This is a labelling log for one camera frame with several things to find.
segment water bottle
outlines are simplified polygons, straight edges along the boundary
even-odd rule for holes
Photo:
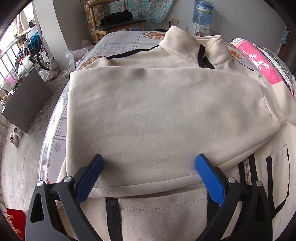
[[[192,22],[209,28],[212,23],[214,4],[208,1],[195,0]]]

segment jacket zipper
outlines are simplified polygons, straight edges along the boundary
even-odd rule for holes
[[[247,158],[243,160],[243,164],[244,164],[244,176],[246,178],[246,184],[251,185],[252,181],[251,181],[251,170],[250,170],[249,159]]]

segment pair of shoes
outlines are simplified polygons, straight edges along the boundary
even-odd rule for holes
[[[18,146],[18,139],[17,139],[17,135],[12,132],[10,134],[10,143],[14,145],[14,147],[17,147]]]
[[[14,127],[13,133],[16,134],[19,138],[22,137],[23,131],[20,128]]]

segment concrete floor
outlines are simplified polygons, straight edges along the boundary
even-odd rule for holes
[[[18,138],[17,148],[9,142],[14,125],[8,126],[1,165],[1,186],[7,208],[28,212],[37,182],[43,138],[54,107],[68,81],[69,77],[63,78],[60,72],[57,78],[47,84],[53,95],[38,113],[28,132],[24,133],[22,138]]]

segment black bag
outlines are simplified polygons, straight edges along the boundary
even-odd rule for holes
[[[121,23],[131,18],[133,18],[133,14],[128,10],[123,10],[123,12],[115,12],[105,16],[103,19],[103,24],[111,25]]]

